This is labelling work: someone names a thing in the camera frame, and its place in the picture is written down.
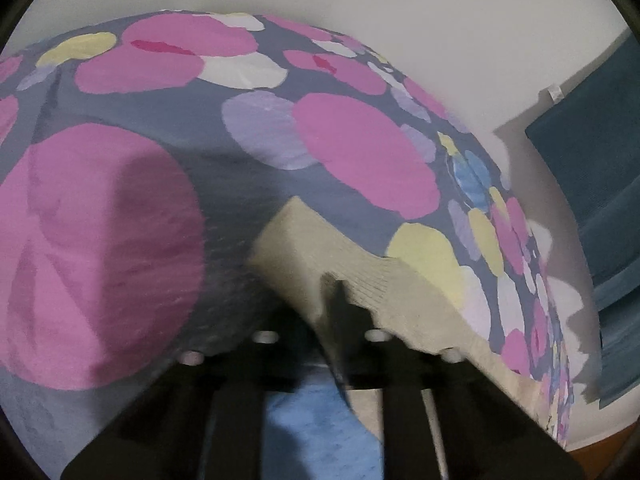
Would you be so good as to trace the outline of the beige embroidered small shirt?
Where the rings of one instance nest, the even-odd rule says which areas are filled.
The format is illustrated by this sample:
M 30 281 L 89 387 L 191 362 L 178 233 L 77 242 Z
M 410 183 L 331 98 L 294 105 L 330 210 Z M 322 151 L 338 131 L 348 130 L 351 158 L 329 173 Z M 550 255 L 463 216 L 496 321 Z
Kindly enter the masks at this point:
M 407 263 L 370 254 L 300 198 L 291 198 L 265 226 L 248 265 L 309 323 L 331 361 L 337 354 L 326 300 L 332 283 L 343 280 L 348 298 L 369 309 L 383 330 L 416 350 L 460 348 L 553 439 L 560 436 L 558 407 L 543 380 L 509 370 L 435 285 Z

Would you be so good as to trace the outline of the colourful circle pattern bedsheet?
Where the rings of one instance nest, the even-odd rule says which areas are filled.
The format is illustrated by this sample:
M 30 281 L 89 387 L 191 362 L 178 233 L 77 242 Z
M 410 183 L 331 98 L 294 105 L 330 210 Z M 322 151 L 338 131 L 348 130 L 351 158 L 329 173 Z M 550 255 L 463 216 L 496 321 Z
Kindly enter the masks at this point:
M 301 328 L 316 346 L 295 389 L 267 396 L 259 479 L 386 479 L 380 394 L 347 389 L 248 265 L 293 197 L 543 380 L 565 451 L 573 391 L 544 265 L 469 130 L 350 37 L 162 11 L 1 63 L 2 477 L 65 479 L 171 365 Z

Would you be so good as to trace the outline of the dark teal curtain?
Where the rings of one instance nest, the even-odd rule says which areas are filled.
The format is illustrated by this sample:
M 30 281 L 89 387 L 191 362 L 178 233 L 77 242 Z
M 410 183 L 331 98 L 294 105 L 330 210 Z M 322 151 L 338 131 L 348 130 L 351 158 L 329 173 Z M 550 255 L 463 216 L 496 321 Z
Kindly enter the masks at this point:
M 639 383 L 639 41 L 525 130 L 574 214 L 598 311 L 602 406 Z

